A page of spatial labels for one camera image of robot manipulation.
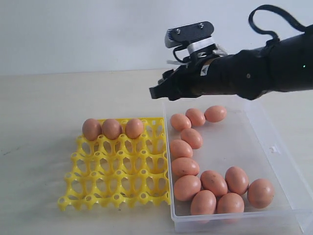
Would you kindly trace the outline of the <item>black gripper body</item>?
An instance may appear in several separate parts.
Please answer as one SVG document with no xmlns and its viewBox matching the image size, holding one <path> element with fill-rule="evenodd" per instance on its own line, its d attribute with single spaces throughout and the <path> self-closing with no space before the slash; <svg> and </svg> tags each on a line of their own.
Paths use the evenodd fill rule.
<svg viewBox="0 0 313 235">
<path fill-rule="evenodd" d="M 202 59 L 195 65 L 181 65 L 175 70 L 164 73 L 176 73 L 185 76 L 184 98 L 197 98 L 202 95 L 233 95 L 238 91 L 233 79 L 238 55 L 228 55 Z"/>
</svg>

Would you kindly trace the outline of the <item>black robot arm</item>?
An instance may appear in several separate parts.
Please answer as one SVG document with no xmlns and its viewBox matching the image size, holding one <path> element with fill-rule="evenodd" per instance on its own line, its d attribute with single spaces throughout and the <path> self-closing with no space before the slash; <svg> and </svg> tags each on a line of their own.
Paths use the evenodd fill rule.
<svg viewBox="0 0 313 235">
<path fill-rule="evenodd" d="M 170 101 L 202 95 L 238 95 L 254 100 L 269 92 L 313 88 L 313 34 L 269 40 L 265 47 L 226 56 L 212 55 L 195 65 L 163 74 L 149 89 L 153 99 Z"/>
</svg>

